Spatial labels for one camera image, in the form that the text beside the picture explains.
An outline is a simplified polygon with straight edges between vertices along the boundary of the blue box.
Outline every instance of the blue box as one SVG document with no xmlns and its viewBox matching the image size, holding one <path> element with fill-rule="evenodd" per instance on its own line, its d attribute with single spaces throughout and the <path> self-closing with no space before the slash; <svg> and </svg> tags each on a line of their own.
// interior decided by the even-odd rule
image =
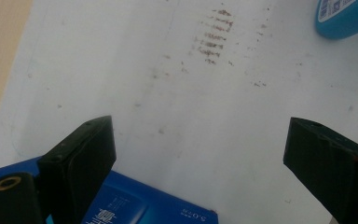
<svg viewBox="0 0 358 224">
<path fill-rule="evenodd" d="M 0 176 L 16 172 L 37 175 L 39 158 L 0 168 Z M 218 224 L 214 211 L 110 172 L 82 221 L 84 224 Z"/>
</svg>

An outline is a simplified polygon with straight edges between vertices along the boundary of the white surface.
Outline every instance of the white surface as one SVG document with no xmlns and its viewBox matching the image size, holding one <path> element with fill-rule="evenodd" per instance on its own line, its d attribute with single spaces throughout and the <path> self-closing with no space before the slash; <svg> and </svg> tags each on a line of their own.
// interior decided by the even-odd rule
<svg viewBox="0 0 358 224">
<path fill-rule="evenodd" d="M 0 106 L 0 166 L 112 114 L 114 170 L 222 224 L 328 223 L 282 164 L 290 117 L 358 143 L 358 35 L 317 36 L 316 5 L 34 0 Z"/>
</svg>

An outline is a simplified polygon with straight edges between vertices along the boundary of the black plastic part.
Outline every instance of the black plastic part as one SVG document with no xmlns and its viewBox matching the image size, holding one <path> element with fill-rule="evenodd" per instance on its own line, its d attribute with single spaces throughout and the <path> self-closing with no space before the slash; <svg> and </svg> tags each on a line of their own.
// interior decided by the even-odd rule
<svg viewBox="0 0 358 224">
<path fill-rule="evenodd" d="M 28 173 L 0 177 L 0 224 L 43 224 L 34 178 Z"/>
<path fill-rule="evenodd" d="M 358 144 L 291 118 L 283 163 L 340 224 L 358 224 Z"/>
<path fill-rule="evenodd" d="M 37 165 L 55 224 L 78 224 L 116 160 L 110 116 L 82 124 Z"/>
</svg>

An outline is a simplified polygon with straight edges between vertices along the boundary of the brass grommet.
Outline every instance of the brass grommet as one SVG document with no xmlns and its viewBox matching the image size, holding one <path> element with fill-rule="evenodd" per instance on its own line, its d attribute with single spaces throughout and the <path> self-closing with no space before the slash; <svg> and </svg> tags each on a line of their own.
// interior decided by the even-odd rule
<svg viewBox="0 0 358 224">
<path fill-rule="evenodd" d="M 12 189 L 21 182 L 21 177 L 10 176 L 0 181 L 0 191 Z"/>
</svg>

